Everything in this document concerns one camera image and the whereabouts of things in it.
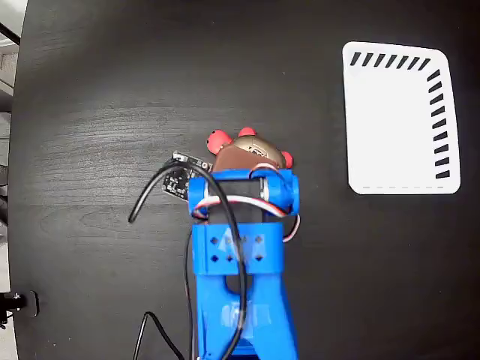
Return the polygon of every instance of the black cable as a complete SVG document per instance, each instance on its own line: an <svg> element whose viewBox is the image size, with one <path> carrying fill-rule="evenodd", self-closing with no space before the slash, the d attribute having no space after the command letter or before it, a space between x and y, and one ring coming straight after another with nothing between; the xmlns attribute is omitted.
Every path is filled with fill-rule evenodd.
<svg viewBox="0 0 480 360"><path fill-rule="evenodd" d="M245 320L247 317L247 270L245 268L245 258L242 250L242 241L240 239L239 227L235 219L235 214L233 213L232 207L230 206L227 195L222 190L218 182L213 178L211 174L206 172L200 166L197 166L193 163L183 163L180 161L170 161L166 163L153 178L150 179L148 184L143 189L143 192L140 194L138 200L136 201L135 206L133 207L132 212L128 218L130 223L133 223L143 207L147 197L149 196L152 189L155 185L168 173L174 170L180 169L189 169L193 170L195 173L201 175L207 182L208 185L213 191L218 195L220 203L223 206L223 210L226 216L226 222L229 224L230 229L232 230L233 244L235 245L235 251L238 257L238 279L240 283L240 306L238 309L238 323L235 333L233 334L232 340L230 341L228 347L225 349L222 360L227 360L230 355L232 355L233 350L235 349L237 343L240 340L242 335L242 330L245 325Z"/></svg>
<svg viewBox="0 0 480 360"><path fill-rule="evenodd" d="M185 249L183 253L183 280L188 307L188 360L194 359L194 314L192 313L192 298L190 296L190 284L188 283L188 246L190 245L191 237L192 230L190 229L187 240L185 241Z"/></svg>
<svg viewBox="0 0 480 360"><path fill-rule="evenodd" d="M7 26L0 22L0 33L12 40L15 44L20 45L20 36L11 31Z"/></svg>
<svg viewBox="0 0 480 360"><path fill-rule="evenodd" d="M175 353L175 355L177 356L177 359L178 360L185 360L185 358L183 357L180 350L177 349L177 346L175 346L175 344L172 342L172 340L170 340L170 338L168 337L167 333L165 332L165 329L163 328L162 324L160 323L160 320L151 311L146 311L143 314L142 325L140 326L140 331L138 333L138 338L136 339L135 351L133 352L133 360L138 359L138 353L140 352L140 344L142 343L143 332L145 331L145 325L146 325L147 319L149 317L151 317L151 319L155 323L155 326L157 326L158 332L160 332L160 334L162 335L162 338L165 340L166 344Z"/></svg>

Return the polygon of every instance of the brown object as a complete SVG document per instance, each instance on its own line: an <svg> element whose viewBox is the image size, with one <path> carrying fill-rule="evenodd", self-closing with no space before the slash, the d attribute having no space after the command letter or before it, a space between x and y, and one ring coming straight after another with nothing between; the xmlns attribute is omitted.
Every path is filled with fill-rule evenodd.
<svg viewBox="0 0 480 360"><path fill-rule="evenodd" d="M268 163L278 167L277 163L267 157L243 150L238 146L228 145L222 148L218 153L212 171L251 169L260 163Z"/></svg>

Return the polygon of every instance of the black stripe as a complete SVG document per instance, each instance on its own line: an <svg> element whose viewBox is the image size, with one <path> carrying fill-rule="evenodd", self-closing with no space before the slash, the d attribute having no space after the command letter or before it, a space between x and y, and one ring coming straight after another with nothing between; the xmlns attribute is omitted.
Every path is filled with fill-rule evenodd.
<svg viewBox="0 0 480 360"><path fill-rule="evenodd" d="M353 58L352 58L352 62L350 62L350 66L355 65L357 60L359 60L359 57L360 57L360 52L356 52L355 54L353 54Z"/></svg>
<svg viewBox="0 0 480 360"><path fill-rule="evenodd" d="M428 93L431 93L431 92L434 92L435 90L438 90L442 87L442 82L439 81L438 83L436 83L434 86L432 86L431 88L428 89Z"/></svg>
<svg viewBox="0 0 480 360"><path fill-rule="evenodd" d="M435 179L443 179L443 178L449 178L450 177L450 170L441 172L440 174L435 175Z"/></svg>
<svg viewBox="0 0 480 360"><path fill-rule="evenodd" d="M438 95L434 99L430 100L430 105L433 105L435 103L438 103L439 101L443 100L443 94Z"/></svg>
<svg viewBox="0 0 480 360"><path fill-rule="evenodd" d="M435 166L436 167L439 167L441 165L446 165L446 164L450 164L450 157L445 157L442 160L435 161Z"/></svg>
<svg viewBox="0 0 480 360"><path fill-rule="evenodd" d="M15 44L20 45L20 36L11 31L7 26L3 25L0 22L0 34L5 35L7 38L12 40Z"/></svg>
<svg viewBox="0 0 480 360"><path fill-rule="evenodd" d="M425 66L427 66L427 64L428 64L429 62L430 62L430 59L429 59L429 58L426 58L426 59L421 63L420 67L418 68L418 71L423 70L423 68L424 68Z"/></svg>
<svg viewBox="0 0 480 360"><path fill-rule="evenodd" d="M390 56L390 59L388 60L387 62L387 65L385 66L386 68L390 68L390 66L392 65L393 61L397 58L396 55L392 55Z"/></svg>
<svg viewBox="0 0 480 360"><path fill-rule="evenodd" d="M439 77L439 76L440 76L440 70L437 70L427 78L427 81L431 81L431 80L433 80L433 79L435 79L436 77Z"/></svg>
<svg viewBox="0 0 480 360"><path fill-rule="evenodd" d="M370 61L370 59L372 59L373 55L374 54L372 52L369 52L367 56L365 56L365 60L363 61L363 64L361 64L361 66L367 66L368 62Z"/></svg>
<svg viewBox="0 0 480 360"><path fill-rule="evenodd" d="M408 56L406 56L406 55L402 56L402 59L400 60L400 62L397 65L397 69L400 69L405 64L405 61L407 59L408 59Z"/></svg>
<svg viewBox="0 0 480 360"><path fill-rule="evenodd" d="M438 135L433 137L433 141L445 139L448 136L446 131L443 131L442 133L439 133Z"/></svg>
<svg viewBox="0 0 480 360"><path fill-rule="evenodd" d="M433 118L434 116L437 116L437 115L439 115L439 114L441 114L441 113L444 113L444 112L445 112L445 107L444 107L444 106L439 107L439 108L436 109L434 112L432 112L432 118Z"/></svg>
<svg viewBox="0 0 480 360"><path fill-rule="evenodd" d="M447 120L444 118L443 120L440 120L436 122L435 124L432 125L432 129L439 128L440 126L447 125Z"/></svg>
<svg viewBox="0 0 480 360"><path fill-rule="evenodd" d="M410 65L408 65L408 69L407 70L412 70L412 68L415 66L415 64L420 60L420 58L418 56L416 56L415 58L413 58L412 62L410 62Z"/></svg>
<svg viewBox="0 0 480 360"><path fill-rule="evenodd" d="M433 153L434 154L439 154L440 152L447 152L448 150L449 150L449 144L446 144L446 145L440 146L439 148L436 148L435 150L433 150Z"/></svg>
<svg viewBox="0 0 480 360"><path fill-rule="evenodd" d="M382 62L383 58L385 58L385 54L378 55L378 58L376 59L373 67L376 68L378 65L380 65L380 62Z"/></svg>

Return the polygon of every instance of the red and white wire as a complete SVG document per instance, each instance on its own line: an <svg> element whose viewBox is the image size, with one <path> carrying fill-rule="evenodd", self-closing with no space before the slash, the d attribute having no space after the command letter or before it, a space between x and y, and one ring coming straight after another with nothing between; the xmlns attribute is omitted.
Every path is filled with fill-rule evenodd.
<svg viewBox="0 0 480 360"><path fill-rule="evenodd" d="M280 172L278 171L276 166L271 165L270 163L258 163L257 165L255 165L254 167L251 168L250 172L248 173L248 178L251 178L252 174L255 171L260 170L260 169L270 169L270 170L275 171L277 174L280 174Z"/></svg>
<svg viewBox="0 0 480 360"><path fill-rule="evenodd" d="M285 218L288 214L279 208L278 206L266 202L265 200L262 199L256 199L254 197L248 197L248 196L240 196L240 195L227 195L226 196L227 200L229 203L245 203L245 204L250 204L252 206L256 206L257 208L261 208L262 210L265 210L266 212L269 212L270 214L276 216L277 218ZM195 207L195 209L192 212L192 216L195 218L200 218L200 219L206 219L207 217L202 214L200 209L202 208L209 208L210 206L216 206L220 204L220 199L218 196L208 196L205 199L202 199ZM292 231L283 238L283 242L289 242L297 233L300 227L300 215L296 215L295 218L295 223L293 224Z"/></svg>
<svg viewBox="0 0 480 360"><path fill-rule="evenodd" d="M241 196L241 195L227 195L226 199L228 200L229 203L244 203L244 204L250 204L252 206L256 206L257 208L261 208L262 210L265 210L269 212L272 215L275 215L277 218L284 218L288 214L283 211L281 208L278 206L272 204L271 202L266 202L265 200L262 199L257 199L254 197L248 197L248 196ZM220 199L218 196L208 196L204 199L202 199L195 207L195 209L192 212L192 215L196 217L202 217L204 216L201 212L201 208L208 208L210 206L215 206L220 204Z"/></svg>

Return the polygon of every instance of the black dashed line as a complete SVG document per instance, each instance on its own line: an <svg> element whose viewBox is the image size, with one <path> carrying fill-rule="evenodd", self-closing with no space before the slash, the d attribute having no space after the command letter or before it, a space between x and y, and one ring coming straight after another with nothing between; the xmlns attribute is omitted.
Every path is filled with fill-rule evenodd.
<svg viewBox="0 0 480 360"><path fill-rule="evenodd" d="M449 178L450 177L450 170L441 172L440 174L435 175L435 179L443 179L443 178Z"/></svg>
<svg viewBox="0 0 480 360"><path fill-rule="evenodd" d="M410 65L408 65L407 70L412 70L412 68L415 66L415 64L420 60L418 56L413 58L412 62L410 62Z"/></svg>
<svg viewBox="0 0 480 360"><path fill-rule="evenodd" d="M431 81L431 80L433 80L433 79L435 79L436 77L439 77L439 76L440 76L440 70L437 70L427 78L427 81Z"/></svg>
<svg viewBox="0 0 480 360"><path fill-rule="evenodd" d="M390 59L388 60L387 65L386 65L385 67L386 67L386 68L390 68L390 66L392 66L392 63L393 63L393 61L394 61L396 58L397 58L396 55L390 56Z"/></svg>
<svg viewBox="0 0 480 360"><path fill-rule="evenodd" d="M385 58L385 54L379 54L378 58L376 58L375 64L373 65L374 68L377 68L378 65L380 65L380 62L382 62L383 58Z"/></svg>
<svg viewBox="0 0 480 360"><path fill-rule="evenodd" d="M435 161L435 166L440 167L442 165L450 164L450 157L445 157L442 160Z"/></svg>
<svg viewBox="0 0 480 360"><path fill-rule="evenodd" d="M449 136L449 134L446 131L443 131L442 133L439 133L438 135L435 135L433 137L433 141L446 139L448 136Z"/></svg>
<svg viewBox="0 0 480 360"><path fill-rule="evenodd" d="M438 103L439 101L443 100L443 94L438 95L437 97L433 98L430 100L430 105L433 105L435 103Z"/></svg>
<svg viewBox="0 0 480 360"><path fill-rule="evenodd" d="M442 113L444 113L444 112L445 112L445 107L444 107L444 106L439 107L439 108L436 109L434 112L432 112L432 118L433 118L434 116L440 115L440 114L442 114Z"/></svg>
<svg viewBox="0 0 480 360"><path fill-rule="evenodd" d="M353 54L352 62L350 62L350 66L353 66L356 64L357 60L359 60L360 57L360 52L356 52Z"/></svg>
<svg viewBox="0 0 480 360"><path fill-rule="evenodd" d="M397 65L397 69L400 69L402 66L404 66L407 59L408 59L407 55L402 56L402 58L400 59L400 62Z"/></svg>
<svg viewBox="0 0 480 360"><path fill-rule="evenodd" d="M435 124L432 125L432 129L439 128L440 126L447 125L447 119L444 118L443 120L440 120L436 122Z"/></svg>
<svg viewBox="0 0 480 360"><path fill-rule="evenodd" d="M428 89L428 93L431 93L431 92L434 92L435 90L438 90L442 87L442 82L439 81L438 83L436 83L434 86L432 86L431 88Z"/></svg>
<svg viewBox="0 0 480 360"><path fill-rule="evenodd" d="M374 54L372 52L369 52L367 56L365 56L365 60L363 61L363 64L361 64L361 66L367 66L368 62L370 61L370 59L372 59L373 55Z"/></svg>
<svg viewBox="0 0 480 360"><path fill-rule="evenodd" d="M449 150L449 144L446 144L444 146L440 146L439 148L436 148L433 150L434 154L439 154L440 152L447 152Z"/></svg>
<svg viewBox="0 0 480 360"><path fill-rule="evenodd" d="M426 58L426 59L421 63L420 67L418 68L418 71L423 70L423 68L424 68L425 66L427 66L427 64L428 64L429 62L430 62L430 59L429 59L429 58Z"/></svg>

